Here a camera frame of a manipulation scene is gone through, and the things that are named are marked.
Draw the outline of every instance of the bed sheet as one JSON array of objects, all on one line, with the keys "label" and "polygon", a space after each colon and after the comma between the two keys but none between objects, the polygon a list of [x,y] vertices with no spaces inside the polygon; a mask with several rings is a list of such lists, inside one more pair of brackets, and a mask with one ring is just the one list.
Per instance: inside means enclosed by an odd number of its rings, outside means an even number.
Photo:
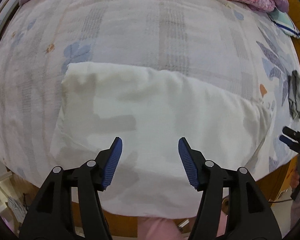
[{"label": "bed sheet", "polygon": [[279,135],[300,130],[287,100],[300,66],[266,14],[226,0],[31,0],[0,42],[0,160],[38,187],[63,164],[50,154],[61,81],[85,61],[178,71],[263,105],[268,135],[238,163],[256,180],[295,156]]}]

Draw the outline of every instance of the folded white fabric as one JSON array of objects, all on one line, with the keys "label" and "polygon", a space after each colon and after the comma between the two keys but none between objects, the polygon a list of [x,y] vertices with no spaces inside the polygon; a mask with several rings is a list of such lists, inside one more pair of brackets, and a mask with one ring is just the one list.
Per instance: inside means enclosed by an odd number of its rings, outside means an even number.
[{"label": "folded white fabric", "polygon": [[188,182],[178,140],[186,137],[206,159],[236,170],[262,144],[270,122],[261,104],[177,72],[69,64],[50,152],[74,168],[119,136],[123,152],[100,193],[102,207],[126,216],[193,217],[202,193]]}]

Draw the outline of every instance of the black cable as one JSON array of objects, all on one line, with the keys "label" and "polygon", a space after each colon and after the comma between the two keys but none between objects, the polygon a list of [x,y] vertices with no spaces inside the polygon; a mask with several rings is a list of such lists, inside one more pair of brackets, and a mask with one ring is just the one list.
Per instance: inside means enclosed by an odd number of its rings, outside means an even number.
[{"label": "black cable", "polygon": [[281,202],[287,202],[287,201],[291,201],[293,199],[286,199],[286,200],[281,200],[281,201],[268,201],[269,203],[281,203]]}]

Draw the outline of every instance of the bed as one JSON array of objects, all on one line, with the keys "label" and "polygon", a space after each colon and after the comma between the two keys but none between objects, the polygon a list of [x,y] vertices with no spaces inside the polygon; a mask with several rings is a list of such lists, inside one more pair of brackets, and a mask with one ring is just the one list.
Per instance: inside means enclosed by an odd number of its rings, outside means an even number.
[{"label": "bed", "polygon": [[[295,156],[279,135],[285,125],[300,131],[287,100],[287,76],[300,65],[266,14],[226,0],[30,0],[0,42],[0,161],[38,187],[67,162],[50,152],[61,81],[69,63],[87,61],[179,72],[267,109],[266,136],[236,164],[255,180]],[[167,218],[195,216],[201,197],[190,193],[172,208],[144,200],[144,211],[112,194],[100,196],[109,212]]]}]

